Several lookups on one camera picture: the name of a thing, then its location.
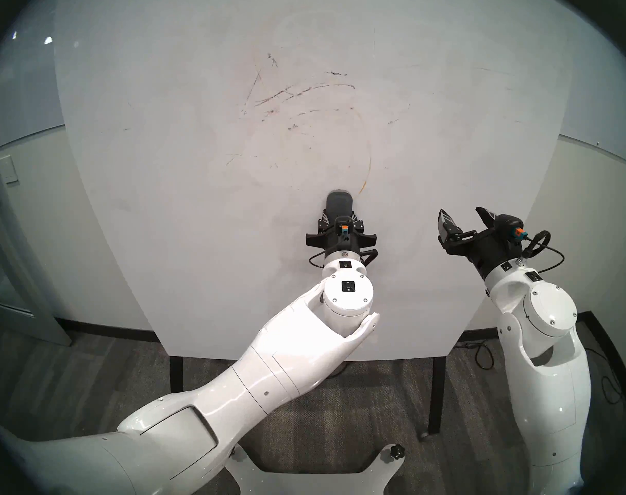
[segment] gray carpet floor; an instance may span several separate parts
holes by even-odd
[[[600,350],[579,324],[586,347]],[[0,325],[0,424],[25,440],[53,440],[115,430],[129,413],[169,392],[168,355],[158,343],[73,333],[69,348]],[[387,494],[520,494],[526,451],[514,421],[504,357],[488,341],[494,368],[481,370],[474,350],[447,357],[441,433],[426,427],[432,360],[351,362],[337,377],[272,412],[240,444],[266,471],[351,473],[365,469],[387,443],[407,450]],[[489,363],[482,351],[480,361]],[[232,362],[184,359],[184,388],[209,382]],[[614,447],[624,402],[606,403],[606,362],[589,356],[592,402],[583,443],[589,477]],[[222,470],[200,494],[237,494]]]

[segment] door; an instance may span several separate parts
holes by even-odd
[[[71,340],[52,316],[47,301],[17,254],[0,216],[0,325],[69,345]]]

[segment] circular joint cover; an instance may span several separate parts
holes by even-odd
[[[526,314],[542,333],[561,337],[576,324],[576,305],[565,290],[549,282],[535,284],[527,298]]]
[[[324,284],[324,302],[341,316],[359,316],[372,305],[373,289],[368,277],[354,269],[339,269]]]

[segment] teal connector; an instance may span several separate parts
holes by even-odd
[[[524,238],[526,238],[528,236],[528,232],[526,232],[524,229],[522,228],[513,228],[510,231],[510,234],[516,238],[519,241],[523,241]]]

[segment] light switch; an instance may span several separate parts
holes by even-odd
[[[17,172],[15,172],[15,166],[13,165],[13,159],[10,155],[0,158],[0,172],[2,174],[3,181],[8,184],[9,182],[16,182]]]

